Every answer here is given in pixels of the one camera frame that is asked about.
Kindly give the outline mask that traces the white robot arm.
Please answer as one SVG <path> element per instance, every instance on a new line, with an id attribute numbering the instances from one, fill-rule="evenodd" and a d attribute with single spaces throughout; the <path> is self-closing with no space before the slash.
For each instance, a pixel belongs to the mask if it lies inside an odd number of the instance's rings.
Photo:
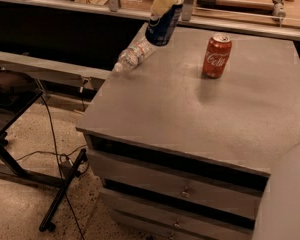
<path id="1" fill-rule="evenodd" d="M 252 240 L 300 240 L 300 79 L 287 49 L 243 39 L 230 61 L 229 84 L 203 93 L 213 136 L 199 148 L 204 158 L 270 175 L 256 215 Z"/>

